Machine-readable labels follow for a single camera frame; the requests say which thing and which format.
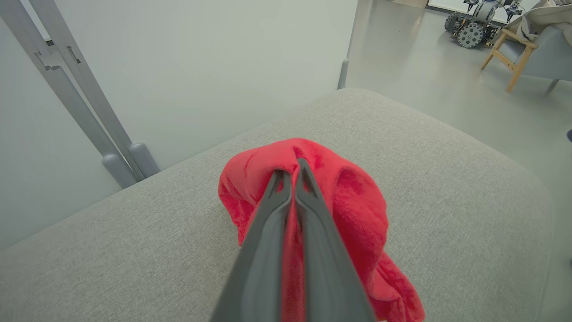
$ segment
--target robot wheel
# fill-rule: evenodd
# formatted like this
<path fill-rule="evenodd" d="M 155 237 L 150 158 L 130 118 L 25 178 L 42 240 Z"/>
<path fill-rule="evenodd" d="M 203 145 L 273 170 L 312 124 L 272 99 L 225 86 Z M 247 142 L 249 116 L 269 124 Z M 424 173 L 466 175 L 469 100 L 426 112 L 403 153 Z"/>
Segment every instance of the robot wheel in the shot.
<path fill-rule="evenodd" d="M 483 41 L 484 26 L 480 23 L 472 22 L 459 30 L 457 41 L 461 47 L 475 48 Z"/>
<path fill-rule="evenodd" d="M 457 18 L 459 17 L 458 12 L 453 12 L 447 17 L 445 20 L 445 30 L 452 33 L 455 31 L 455 23 L 457 22 Z"/>

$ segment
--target wooden chair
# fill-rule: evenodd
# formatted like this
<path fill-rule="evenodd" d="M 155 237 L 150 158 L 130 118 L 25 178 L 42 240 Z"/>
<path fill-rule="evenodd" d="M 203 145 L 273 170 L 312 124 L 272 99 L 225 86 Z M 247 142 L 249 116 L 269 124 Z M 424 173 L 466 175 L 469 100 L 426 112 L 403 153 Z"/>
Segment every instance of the wooden chair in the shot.
<path fill-rule="evenodd" d="M 518 77 L 521 76 L 522 70 L 525 68 L 526 62 L 529 60 L 530 54 L 533 52 L 534 49 L 538 47 L 538 45 L 530 41 L 525 41 L 520 39 L 515 33 L 513 33 L 510 30 L 502 29 L 501 32 L 502 35 L 500 35 L 499 40 L 497 40 L 496 43 L 492 46 L 491 53 L 488 54 L 487 59 L 484 61 L 480 69 L 483 70 L 491 61 L 493 56 L 498 58 L 513 73 L 513 77 L 510 79 L 509 86 L 506 88 L 506 91 L 510 93 L 513 91 L 514 85 L 517 83 Z M 500 46 L 505 42 L 507 36 L 510 36 L 511 38 L 517 40 L 518 42 L 526 46 L 520 57 L 520 60 L 518 60 L 518 64 L 513 63 L 499 51 Z"/>
<path fill-rule="evenodd" d="M 546 94 L 559 80 L 572 81 L 572 46 L 560 29 L 548 26 L 534 43 L 520 39 L 510 30 L 502 29 L 501 32 L 481 69 L 493 57 L 498 58 L 513 73 L 507 92 L 513 91 L 521 74 L 552 79 Z"/>

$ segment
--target chair leg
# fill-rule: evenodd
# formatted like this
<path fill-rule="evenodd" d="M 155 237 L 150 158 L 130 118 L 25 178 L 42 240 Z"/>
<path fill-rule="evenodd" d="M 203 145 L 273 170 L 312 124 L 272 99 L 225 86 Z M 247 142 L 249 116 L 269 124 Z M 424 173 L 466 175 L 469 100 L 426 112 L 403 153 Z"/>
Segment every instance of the chair leg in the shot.
<path fill-rule="evenodd" d="M 502 33 L 502 35 L 500 35 L 499 40 L 497 40 L 495 44 L 492 46 L 491 52 L 488 53 L 487 59 L 485 59 L 483 65 L 481 65 L 480 67 L 481 70 L 483 70 L 489 64 L 489 62 L 492 59 L 492 53 L 495 50 L 497 50 L 502 45 L 503 42 L 505 42 L 505 39 L 506 39 L 506 33 Z"/>
<path fill-rule="evenodd" d="M 522 53 L 521 60 L 518 62 L 517 67 L 513 71 L 513 77 L 510 79 L 509 86 L 506 88 L 508 93 L 512 93 L 514 89 L 514 85 L 517 84 L 518 77 L 521 76 L 522 70 L 525 68 L 526 62 L 529 60 L 530 53 L 532 53 L 533 49 L 529 46 L 526 46 L 525 51 Z"/>
<path fill-rule="evenodd" d="M 558 83 L 559 80 L 553 80 L 550 83 L 550 86 L 548 86 L 548 89 L 546 90 L 546 92 L 544 93 L 544 95 L 548 96 L 550 93 L 552 93 L 552 91 L 554 90 L 554 88 L 556 87 L 556 84 Z"/>

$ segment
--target white wall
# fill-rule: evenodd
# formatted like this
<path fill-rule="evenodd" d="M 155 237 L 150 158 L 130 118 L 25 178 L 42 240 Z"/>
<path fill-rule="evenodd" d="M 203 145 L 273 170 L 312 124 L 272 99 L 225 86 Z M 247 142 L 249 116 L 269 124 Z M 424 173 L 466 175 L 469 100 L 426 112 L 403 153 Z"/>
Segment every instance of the white wall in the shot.
<path fill-rule="evenodd" d="M 357 0 L 56 0 L 134 142 L 165 169 L 333 92 Z"/>
<path fill-rule="evenodd" d="M 532 7 L 537 3 L 538 0 L 522 0 L 521 6 L 525 9 L 525 11 L 528 11 L 532 9 Z M 452 11 L 459 11 L 463 13 L 466 13 L 468 8 L 468 4 L 463 3 L 463 0 L 429 0 L 428 5 Z M 471 14 L 475 12 L 475 7 L 471 9 Z M 520 16 L 514 15 L 512 21 L 514 21 L 518 17 Z M 493 18 L 493 20 L 506 23 L 506 18 L 507 18 L 506 11 L 504 11 L 501 8 L 498 8 L 495 11 L 495 17 Z"/>
<path fill-rule="evenodd" d="M 0 250 L 120 190 L 0 18 Z"/>

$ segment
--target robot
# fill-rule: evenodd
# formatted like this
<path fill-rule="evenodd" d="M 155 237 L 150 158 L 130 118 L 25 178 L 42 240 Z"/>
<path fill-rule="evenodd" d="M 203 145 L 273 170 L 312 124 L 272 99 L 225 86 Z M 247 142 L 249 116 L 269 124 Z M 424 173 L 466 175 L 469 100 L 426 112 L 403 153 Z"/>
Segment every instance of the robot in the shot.
<path fill-rule="evenodd" d="M 468 4 L 467 13 L 453 12 L 445 20 L 445 30 L 452 33 L 452 38 L 456 39 L 461 47 L 475 48 L 479 44 L 488 44 L 500 27 L 491 24 L 495 15 L 495 10 L 504 8 L 508 16 L 507 23 L 515 14 L 522 14 L 518 9 L 521 0 L 464 0 Z M 475 13 L 469 15 L 468 12 L 476 6 Z"/>

